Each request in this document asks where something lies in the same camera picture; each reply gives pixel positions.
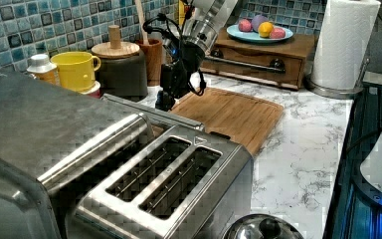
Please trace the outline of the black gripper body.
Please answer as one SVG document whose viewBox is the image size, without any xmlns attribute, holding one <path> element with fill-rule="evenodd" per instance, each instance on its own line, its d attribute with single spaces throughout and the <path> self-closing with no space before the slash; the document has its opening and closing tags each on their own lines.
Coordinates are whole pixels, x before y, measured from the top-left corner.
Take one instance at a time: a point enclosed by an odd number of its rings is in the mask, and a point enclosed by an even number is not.
<svg viewBox="0 0 382 239">
<path fill-rule="evenodd" d="M 202 96 L 206 89 L 204 76 L 199 70 L 205 58 L 203 50 L 189 42 L 170 42 L 164 48 L 171 56 L 172 62 L 161 67 L 160 86 L 163 91 L 174 99 L 180 99 L 189 92 Z M 200 75 L 198 90 L 190 83 L 191 76 L 196 72 Z"/>
</svg>

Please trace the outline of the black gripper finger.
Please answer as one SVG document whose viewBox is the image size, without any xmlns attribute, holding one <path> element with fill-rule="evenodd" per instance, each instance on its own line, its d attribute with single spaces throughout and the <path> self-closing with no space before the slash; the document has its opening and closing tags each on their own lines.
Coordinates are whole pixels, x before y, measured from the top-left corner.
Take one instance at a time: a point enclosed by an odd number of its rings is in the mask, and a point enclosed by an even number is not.
<svg viewBox="0 0 382 239">
<path fill-rule="evenodd" d="M 155 107 L 161 111 L 168 112 L 175 105 L 175 99 L 164 91 L 157 93 Z"/>
</svg>

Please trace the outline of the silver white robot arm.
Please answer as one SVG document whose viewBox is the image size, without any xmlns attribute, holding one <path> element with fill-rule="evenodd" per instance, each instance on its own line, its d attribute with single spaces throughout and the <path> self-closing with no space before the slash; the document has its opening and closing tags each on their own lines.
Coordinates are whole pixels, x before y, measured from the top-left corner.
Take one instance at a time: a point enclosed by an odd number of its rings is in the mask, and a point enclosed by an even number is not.
<svg viewBox="0 0 382 239">
<path fill-rule="evenodd" d="M 206 82 L 200 67 L 211 51 L 239 0 L 191 0 L 189 16 L 178 36 L 166 27 L 163 47 L 172 58 L 161 65 L 160 87 L 155 107 L 170 111 L 177 99 L 188 93 L 202 96 Z"/>
</svg>

